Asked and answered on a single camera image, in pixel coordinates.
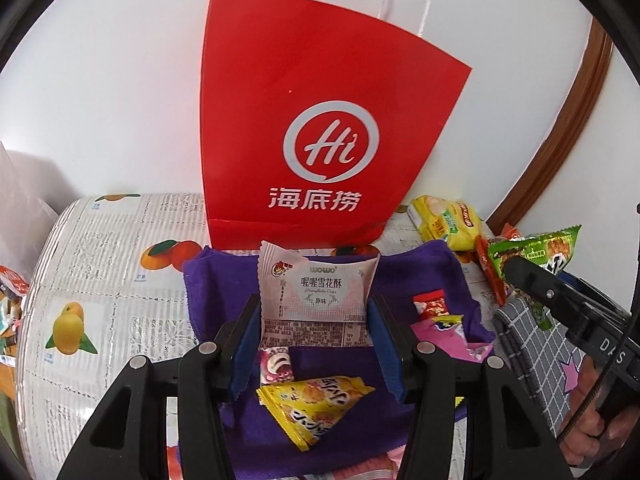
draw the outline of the pink star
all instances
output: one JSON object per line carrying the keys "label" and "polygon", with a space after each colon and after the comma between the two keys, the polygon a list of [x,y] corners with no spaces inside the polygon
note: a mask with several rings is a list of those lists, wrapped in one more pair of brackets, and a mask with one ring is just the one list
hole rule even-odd
{"label": "pink star", "polygon": [[575,366],[573,355],[569,358],[569,363],[560,361],[560,366],[564,372],[564,394],[568,394],[578,385],[578,368]]}

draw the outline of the white wall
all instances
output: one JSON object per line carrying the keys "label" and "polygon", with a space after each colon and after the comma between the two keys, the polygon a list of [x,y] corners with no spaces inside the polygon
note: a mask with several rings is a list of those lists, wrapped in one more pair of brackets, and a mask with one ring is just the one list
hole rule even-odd
{"label": "white wall", "polygon": [[518,227],[530,233],[581,223],[568,270],[629,308],[638,268],[639,202],[640,86],[615,51],[578,143]]}
{"label": "white wall", "polygon": [[[0,74],[0,140],[55,209],[201,189],[207,1],[56,0],[29,31]],[[379,2],[327,1],[370,14]],[[416,31],[424,0],[391,4]],[[410,196],[462,196],[487,216],[548,133],[589,24],[576,0],[433,0],[425,38],[474,70]]]}

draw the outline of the yellow packet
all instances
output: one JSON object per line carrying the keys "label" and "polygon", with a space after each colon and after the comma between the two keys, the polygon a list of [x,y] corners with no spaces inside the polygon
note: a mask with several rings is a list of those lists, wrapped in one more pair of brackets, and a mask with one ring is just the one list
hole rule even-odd
{"label": "yellow packet", "polygon": [[444,240],[452,251],[471,251],[480,235],[481,220],[462,202],[424,195],[412,200],[409,218],[424,241]]}
{"label": "yellow packet", "polygon": [[261,403],[300,451],[308,451],[359,399],[375,391],[361,378],[325,377],[257,390]]}

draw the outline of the shopping bag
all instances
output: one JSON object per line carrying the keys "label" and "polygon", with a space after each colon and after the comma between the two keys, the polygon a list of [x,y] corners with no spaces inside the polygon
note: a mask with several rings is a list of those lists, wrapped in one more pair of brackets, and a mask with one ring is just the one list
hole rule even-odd
{"label": "shopping bag", "polygon": [[22,297],[58,216],[23,186],[1,142],[0,182],[0,292]]}
{"label": "shopping bag", "polygon": [[200,137],[212,245],[376,240],[470,70],[354,10],[315,0],[210,0]]}

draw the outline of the white plastic bag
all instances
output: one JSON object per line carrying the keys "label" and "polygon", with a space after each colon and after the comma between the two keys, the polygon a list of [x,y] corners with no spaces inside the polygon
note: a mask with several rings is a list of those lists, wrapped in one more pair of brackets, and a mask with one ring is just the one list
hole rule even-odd
{"label": "white plastic bag", "polygon": [[23,186],[0,142],[0,281],[18,296],[27,293],[57,217]]}

